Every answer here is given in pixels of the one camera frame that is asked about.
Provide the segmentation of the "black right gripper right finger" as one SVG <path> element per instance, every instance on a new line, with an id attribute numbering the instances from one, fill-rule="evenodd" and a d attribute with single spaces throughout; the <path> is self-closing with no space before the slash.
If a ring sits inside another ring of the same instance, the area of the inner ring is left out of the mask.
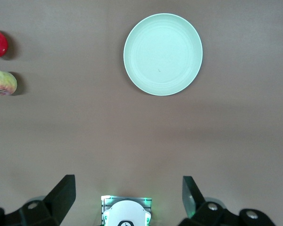
<path id="1" fill-rule="evenodd" d="M 206 200 L 191 176 L 184 176 L 182 200 L 187 214 L 181 226 L 273 226 L 274 222 L 263 212 L 242 209 L 238 215 L 221 202 Z"/>

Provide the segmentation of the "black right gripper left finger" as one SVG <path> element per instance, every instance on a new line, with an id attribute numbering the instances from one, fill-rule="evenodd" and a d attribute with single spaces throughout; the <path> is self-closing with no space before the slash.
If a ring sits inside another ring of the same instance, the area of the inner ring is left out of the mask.
<path id="1" fill-rule="evenodd" d="M 65 175 L 42 200 L 32 200 L 9 214 L 0 208 L 0 226 L 59 226 L 74 202 L 75 175 Z"/>

